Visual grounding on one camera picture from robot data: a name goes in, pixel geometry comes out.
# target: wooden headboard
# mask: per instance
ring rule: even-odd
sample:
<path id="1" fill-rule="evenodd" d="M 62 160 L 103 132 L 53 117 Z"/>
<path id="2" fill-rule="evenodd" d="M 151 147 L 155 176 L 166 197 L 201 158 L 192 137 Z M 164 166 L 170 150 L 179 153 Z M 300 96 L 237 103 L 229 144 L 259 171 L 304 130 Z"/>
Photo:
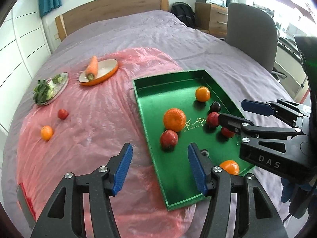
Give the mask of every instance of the wooden headboard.
<path id="1" fill-rule="evenodd" d="M 69 34 L 93 22 L 152 10 L 168 11 L 168 0 L 95 0 L 55 18 L 63 41 Z"/>

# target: carrot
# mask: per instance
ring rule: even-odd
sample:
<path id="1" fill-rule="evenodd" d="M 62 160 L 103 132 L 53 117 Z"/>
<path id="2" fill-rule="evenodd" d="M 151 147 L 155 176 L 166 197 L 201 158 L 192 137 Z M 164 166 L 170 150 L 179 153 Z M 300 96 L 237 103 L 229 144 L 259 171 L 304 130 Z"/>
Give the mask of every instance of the carrot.
<path id="1" fill-rule="evenodd" d="M 89 81 L 94 80 L 98 75 L 98 59 L 93 56 L 85 70 L 85 76 Z"/>

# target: red object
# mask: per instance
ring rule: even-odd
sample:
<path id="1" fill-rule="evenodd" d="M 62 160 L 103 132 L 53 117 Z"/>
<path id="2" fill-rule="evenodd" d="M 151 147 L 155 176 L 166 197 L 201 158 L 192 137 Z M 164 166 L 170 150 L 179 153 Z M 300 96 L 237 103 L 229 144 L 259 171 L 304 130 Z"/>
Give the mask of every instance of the red object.
<path id="1" fill-rule="evenodd" d="M 58 110 L 57 116 L 59 119 L 65 120 L 68 115 L 69 115 L 69 112 L 67 112 L 65 109 Z"/>
<path id="2" fill-rule="evenodd" d="M 162 133 L 159 141 L 161 143 L 162 148 L 170 149 L 177 145 L 178 135 L 176 132 L 172 130 L 166 130 Z"/>
<path id="3" fill-rule="evenodd" d="M 306 91 L 305 95 L 303 96 L 302 100 L 300 101 L 300 104 L 303 104 L 307 96 L 309 95 L 309 89 Z"/>
<path id="4" fill-rule="evenodd" d="M 23 197 L 25 198 L 26 204 L 27 204 L 27 206 L 29 208 L 29 211 L 30 211 L 33 219 L 36 220 L 35 211 L 33 209 L 33 205 L 32 205 L 31 199 L 26 195 L 23 183 L 20 183 L 20 186 L 21 186 L 21 190 L 22 190 L 22 193 L 23 193 Z"/>
<path id="5" fill-rule="evenodd" d="M 223 136 L 227 137 L 228 139 L 232 138 L 232 137 L 235 135 L 234 132 L 229 131 L 229 130 L 228 130 L 227 128 L 225 128 L 225 127 L 222 127 L 222 128 L 221 128 L 221 134 L 222 134 Z"/>
<path id="6" fill-rule="evenodd" d="M 212 113 L 208 114 L 206 122 L 207 122 L 209 127 L 216 128 L 220 125 L 219 121 L 218 121 L 218 116 L 219 116 L 219 114 L 216 112 L 212 112 Z"/>

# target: red apple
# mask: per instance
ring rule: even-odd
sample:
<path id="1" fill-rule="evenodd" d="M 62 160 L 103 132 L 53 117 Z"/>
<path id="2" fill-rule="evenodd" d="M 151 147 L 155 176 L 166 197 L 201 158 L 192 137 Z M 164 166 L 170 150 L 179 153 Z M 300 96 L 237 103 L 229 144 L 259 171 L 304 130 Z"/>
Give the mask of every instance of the red apple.
<path id="1" fill-rule="evenodd" d="M 65 120 L 68 115 L 69 115 L 69 112 L 67 112 L 65 109 L 58 110 L 57 117 L 59 119 Z"/>
<path id="2" fill-rule="evenodd" d="M 221 128 L 221 134 L 222 134 L 223 136 L 227 137 L 228 139 L 232 138 L 232 137 L 235 135 L 234 132 L 229 131 L 229 130 L 228 130 L 227 128 L 225 128 L 225 127 L 222 127 L 222 128 Z"/>
<path id="3" fill-rule="evenodd" d="M 171 149 L 177 145 L 178 135 L 172 130 L 166 130 L 159 139 L 163 149 Z"/>
<path id="4" fill-rule="evenodd" d="M 206 122 L 207 122 L 209 127 L 216 128 L 219 126 L 218 116 L 219 116 L 219 114 L 216 112 L 212 112 L 212 113 L 208 114 Z"/>

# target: pink plastic sheet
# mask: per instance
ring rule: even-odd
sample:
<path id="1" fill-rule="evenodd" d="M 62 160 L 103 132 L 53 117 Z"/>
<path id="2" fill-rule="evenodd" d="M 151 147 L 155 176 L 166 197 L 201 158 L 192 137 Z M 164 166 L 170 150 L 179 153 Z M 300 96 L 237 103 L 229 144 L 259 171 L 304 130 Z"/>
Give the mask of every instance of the pink plastic sheet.
<path id="1" fill-rule="evenodd" d="M 78 82 L 84 66 L 61 68 L 70 81 L 50 105 L 36 105 L 24 119 L 18 144 L 17 182 L 32 202 L 36 219 L 67 172 L 91 173 L 107 164 L 125 142 L 133 145 L 133 159 L 123 189 L 111 204 L 122 238 L 180 237 L 189 228 L 195 205 L 168 212 L 149 157 L 132 80 L 180 71 L 168 55 L 155 48 L 127 49 L 98 60 L 116 59 L 118 71 L 96 86 Z M 59 109 L 69 111 L 64 120 Z M 54 134 L 45 142 L 40 131 L 50 125 Z M 86 232 L 92 237 L 88 196 L 84 198 Z"/>

